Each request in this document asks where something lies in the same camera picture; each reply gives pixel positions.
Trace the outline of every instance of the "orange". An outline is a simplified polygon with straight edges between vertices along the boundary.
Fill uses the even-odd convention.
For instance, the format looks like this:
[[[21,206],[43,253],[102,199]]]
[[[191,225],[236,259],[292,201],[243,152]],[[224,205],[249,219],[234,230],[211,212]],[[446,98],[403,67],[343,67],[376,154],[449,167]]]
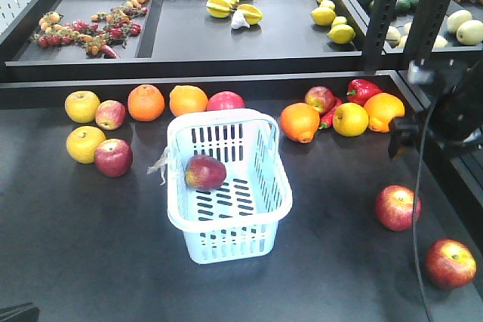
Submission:
[[[369,117],[357,103],[346,102],[337,107],[333,118],[335,131],[347,137],[359,136],[368,128]]]
[[[176,117],[206,111],[207,106],[208,96],[199,87],[178,85],[169,93],[169,108]]]
[[[152,84],[134,88],[128,97],[128,111],[136,121],[153,121],[165,110],[165,98]]]
[[[285,135],[299,143],[309,143],[320,124],[320,115],[306,103],[294,103],[280,114],[280,128]]]
[[[369,130],[389,132],[389,123],[394,117],[405,115],[405,105],[392,94],[382,92],[372,96],[364,104],[369,115]]]

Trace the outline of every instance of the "metal post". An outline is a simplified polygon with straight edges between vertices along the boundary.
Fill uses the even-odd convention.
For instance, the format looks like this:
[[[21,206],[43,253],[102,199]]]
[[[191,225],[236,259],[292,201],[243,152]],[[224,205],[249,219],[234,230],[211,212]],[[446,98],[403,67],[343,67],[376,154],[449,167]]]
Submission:
[[[411,60],[428,59],[451,0],[420,0],[406,41],[402,67]]]
[[[362,48],[362,68],[376,71],[380,67],[387,29],[394,14],[396,0],[374,0],[368,33]]]

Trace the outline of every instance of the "white plastic basket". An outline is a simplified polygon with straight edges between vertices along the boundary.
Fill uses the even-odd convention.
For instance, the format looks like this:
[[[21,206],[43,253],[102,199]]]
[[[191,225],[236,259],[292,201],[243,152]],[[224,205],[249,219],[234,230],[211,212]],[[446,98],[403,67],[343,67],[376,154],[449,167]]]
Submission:
[[[168,217],[184,233],[200,264],[270,252],[278,221],[292,207],[292,192],[278,154],[278,125],[253,109],[191,113],[168,126]],[[186,185],[195,154],[226,167],[223,185],[202,192]]]

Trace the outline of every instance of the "black cable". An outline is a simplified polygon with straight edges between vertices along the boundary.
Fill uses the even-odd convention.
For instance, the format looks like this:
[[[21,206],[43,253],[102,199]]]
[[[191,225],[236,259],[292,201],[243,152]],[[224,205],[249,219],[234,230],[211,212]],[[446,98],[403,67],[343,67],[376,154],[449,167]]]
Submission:
[[[423,167],[423,152],[424,145],[426,143],[426,134],[428,131],[429,120],[435,109],[436,102],[434,102],[428,110],[426,119],[424,120],[423,130],[421,134],[420,141],[420,154],[417,162],[417,174],[416,174],[416,185],[414,186],[414,199],[413,199],[413,214],[412,214],[412,233],[413,233],[413,251],[414,251],[414,264],[416,266],[417,281],[420,287],[421,298],[423,299],[424,310],[426,312],[426,317],[428,322],[433,322],[431,310],[429,309],[428,302],[426,300],[426,294],[424,293],[423,278],[421,277],[420,260],[417,252],[417,235],[416,235],[416,216],[417,216],[417,199],[420,191],[420,181],[421,181],[421,169]]]

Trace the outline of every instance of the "bell pepper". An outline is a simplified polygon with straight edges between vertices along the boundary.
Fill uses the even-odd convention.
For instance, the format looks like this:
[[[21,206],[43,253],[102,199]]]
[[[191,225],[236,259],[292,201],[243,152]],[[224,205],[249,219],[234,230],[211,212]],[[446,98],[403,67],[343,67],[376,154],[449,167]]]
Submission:
[[[380,94],[382,91],[383,90],[371,81],[363,78],[356,78],[349,83],[347,88],[347,99],[349,102],[363,106],[372,96]]]
[[[342,100],[339,97],[335,97],[335,104],[334,107],[331,108],[331,110],[327,113],[325,113],[322,117],[320,117],[320,125],[318,126],[319,130],[322,128],[331,128],[333,119],[334,119],[334,113],[337,107],[342,105]]]

